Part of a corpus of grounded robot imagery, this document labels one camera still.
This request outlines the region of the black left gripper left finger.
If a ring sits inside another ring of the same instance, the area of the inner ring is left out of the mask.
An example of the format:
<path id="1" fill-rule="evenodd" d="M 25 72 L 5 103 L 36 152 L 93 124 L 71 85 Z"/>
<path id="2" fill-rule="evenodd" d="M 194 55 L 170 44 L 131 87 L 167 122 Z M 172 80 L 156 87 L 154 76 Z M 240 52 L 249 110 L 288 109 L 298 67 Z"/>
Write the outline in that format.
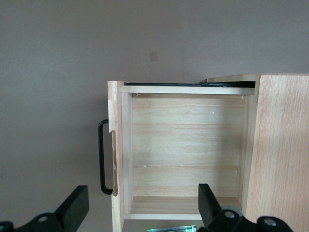
<path id="1" fill-rule="evenodd" d="M 53 213 L 42 213 L 25 225 L 15 228 L 2 221 L 2 232 L 75 232 L 89 211 L 88 186 L 78 186 Z"/>

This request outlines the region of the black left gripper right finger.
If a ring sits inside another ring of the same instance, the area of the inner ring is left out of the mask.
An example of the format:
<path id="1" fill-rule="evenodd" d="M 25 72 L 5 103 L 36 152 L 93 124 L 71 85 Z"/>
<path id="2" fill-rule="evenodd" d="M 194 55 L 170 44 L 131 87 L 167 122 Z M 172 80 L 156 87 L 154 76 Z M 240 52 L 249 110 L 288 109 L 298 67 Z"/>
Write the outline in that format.
<path id="1" fill-rule="evenodd" d="M 255 223 L 231 209 L 222 209 L 208 184 L 198 185 L 198 209 L 204 223 L 199 232 L 291 232 L 277 217 L 259 217 Z"/>

